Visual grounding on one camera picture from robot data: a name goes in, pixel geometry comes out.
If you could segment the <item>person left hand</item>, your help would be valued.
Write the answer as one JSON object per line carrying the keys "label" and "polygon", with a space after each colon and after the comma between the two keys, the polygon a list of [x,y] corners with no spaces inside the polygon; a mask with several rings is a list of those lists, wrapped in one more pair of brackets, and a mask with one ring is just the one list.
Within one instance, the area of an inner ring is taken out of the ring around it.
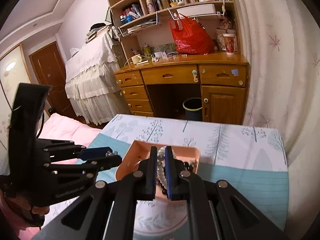
{"label": "person left hand", "polygon": [[44,216],[49,213],[50,207],[37,207],[31,206],[28,200],[21,196],[16,195],[16,197],[5,197],[7,205],[14,211],[14,213],[21,215],[22,211],[31,211],[35,215]]}

